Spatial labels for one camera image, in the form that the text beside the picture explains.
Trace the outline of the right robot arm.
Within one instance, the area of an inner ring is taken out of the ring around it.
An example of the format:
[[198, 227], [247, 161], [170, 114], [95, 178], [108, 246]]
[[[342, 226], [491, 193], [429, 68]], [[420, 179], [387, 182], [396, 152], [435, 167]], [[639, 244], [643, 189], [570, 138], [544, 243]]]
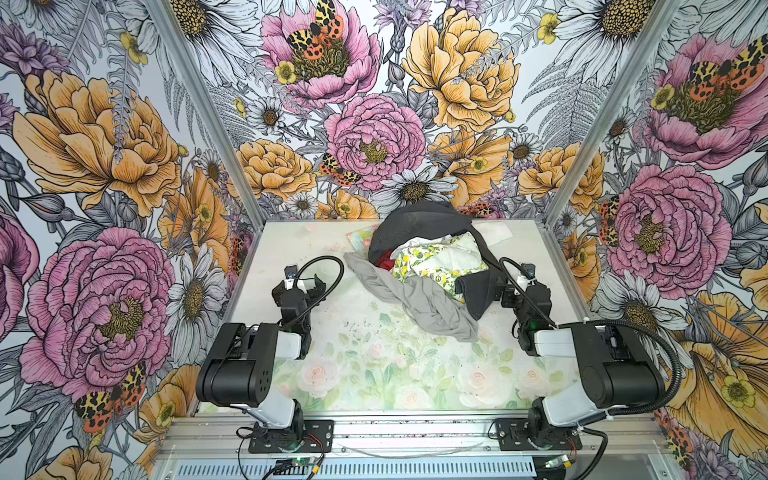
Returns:
[[564, 390], [532, 402], [521, 426], [502, 427], [531, 448], [559, 446], [587, 426], [616, 416], [653, 412], [678, 392], [683, 367], [670, 341], [629, 320], [581, 320], [555, 323], [550, 289], [531, 264], [499, 261], [512, 293], [502, 304], [514, 311], [512, 328], [530, 357], [572, 359], [578, 378]]

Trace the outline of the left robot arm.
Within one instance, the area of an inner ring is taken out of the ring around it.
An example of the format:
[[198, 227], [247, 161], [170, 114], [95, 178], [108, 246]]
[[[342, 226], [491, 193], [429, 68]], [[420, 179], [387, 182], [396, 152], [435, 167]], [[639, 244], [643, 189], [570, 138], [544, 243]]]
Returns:
[[298, 267], [286, 268], [285, 279], [272, 290], [280, 321], [223, 325], [199, 371], [197, 399], [252, 418], [254, 432], [267, 445], [299, 448], [308, 437], [302, 408], [272, 385], [273, 375], [277, 361], [306, 358], [311, 310], [326, 291], [318, 277], [303, 278]]

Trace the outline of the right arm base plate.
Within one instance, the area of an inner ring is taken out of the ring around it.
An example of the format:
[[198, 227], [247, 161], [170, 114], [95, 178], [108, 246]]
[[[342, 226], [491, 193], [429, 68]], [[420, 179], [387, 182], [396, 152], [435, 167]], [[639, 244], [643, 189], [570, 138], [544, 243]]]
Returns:
[[501, 451], [579, 451], [582, 442], [572, 428], [534, 426], [522, 417], [497, 418], [491, 427]]

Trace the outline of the dark red cloth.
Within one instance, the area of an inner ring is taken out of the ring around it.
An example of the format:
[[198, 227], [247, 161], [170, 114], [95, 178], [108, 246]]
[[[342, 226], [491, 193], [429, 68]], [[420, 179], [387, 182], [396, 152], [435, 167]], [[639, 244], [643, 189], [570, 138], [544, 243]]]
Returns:
[[380, 258], [378, 258], [374, 265], [377, 268], [381, 268], [387, 271], [391, 271], [395, 264], [395, 259], [392, 257], [393, 251], [386, 251]]

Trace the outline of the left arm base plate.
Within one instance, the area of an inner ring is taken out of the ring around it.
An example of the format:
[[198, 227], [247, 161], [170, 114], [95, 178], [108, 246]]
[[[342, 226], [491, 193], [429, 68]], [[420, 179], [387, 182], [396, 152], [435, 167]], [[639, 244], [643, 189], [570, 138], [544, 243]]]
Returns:
[[334, 429], [333, 420], [304, 420], [285, 429], [257, 431], [247, 449], [251, 454], [330, 453]]

